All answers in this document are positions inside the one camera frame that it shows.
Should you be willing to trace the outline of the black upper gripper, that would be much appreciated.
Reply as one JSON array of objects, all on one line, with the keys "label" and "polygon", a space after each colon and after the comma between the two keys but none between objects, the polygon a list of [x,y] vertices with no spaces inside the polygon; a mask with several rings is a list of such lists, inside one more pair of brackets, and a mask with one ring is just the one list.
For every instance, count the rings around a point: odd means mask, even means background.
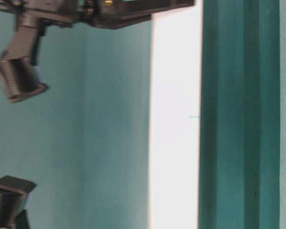
[{"label": "black upper gripper", "polygon": [[0,0],[0,11],[16,15],[16,24],[118,29],[149,21],[153,14],[194,6],[193,0]]}]

